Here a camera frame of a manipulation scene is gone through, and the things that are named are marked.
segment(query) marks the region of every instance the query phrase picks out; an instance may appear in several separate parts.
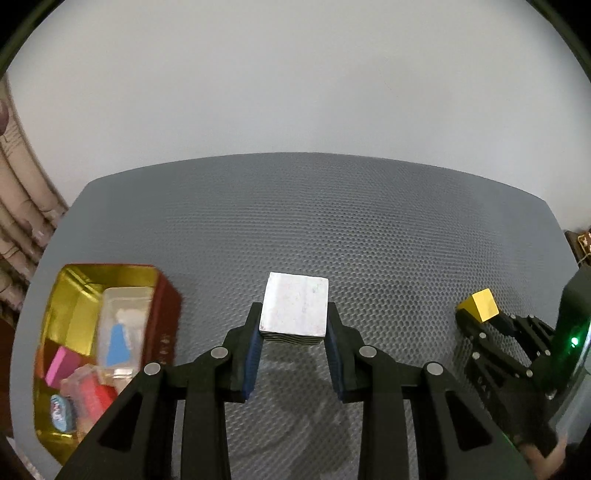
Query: gray table mat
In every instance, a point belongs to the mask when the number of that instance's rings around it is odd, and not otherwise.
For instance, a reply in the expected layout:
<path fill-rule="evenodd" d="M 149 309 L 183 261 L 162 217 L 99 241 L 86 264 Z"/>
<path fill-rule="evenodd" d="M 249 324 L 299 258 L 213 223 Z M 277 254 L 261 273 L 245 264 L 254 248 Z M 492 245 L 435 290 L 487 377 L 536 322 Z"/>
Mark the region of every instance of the gray table mat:
<path fill-rule="evenodd" d="M 59 465 L 34 433 L 33 357 L 51 286 L 71 262 L 162 269 L 184 297 L 178 364 L 222 343 L 278 271 L 328 278 L 344 324 L 367 343 L 408 364 L 439 361 L 464 385 L 468 350 L 455 305 L 490 287 L 505 311 L 554 325 L 561 289 L 576 271 L 545 202 L 438 167 L 251 154 L 95 180 L 43 256 L 15 340 L 15 437 L 47 479 Z M 525 359 L 511 342 L 503 345 Z M 266 344 L 253 396 L 226 412 L 233 478 L 356 478 L 362 409 L 337 401 L 321 345 Z M 176 451 L 178 473 L 178 442 Z M 409 454 L 415 478 L 412 435 Z"/>

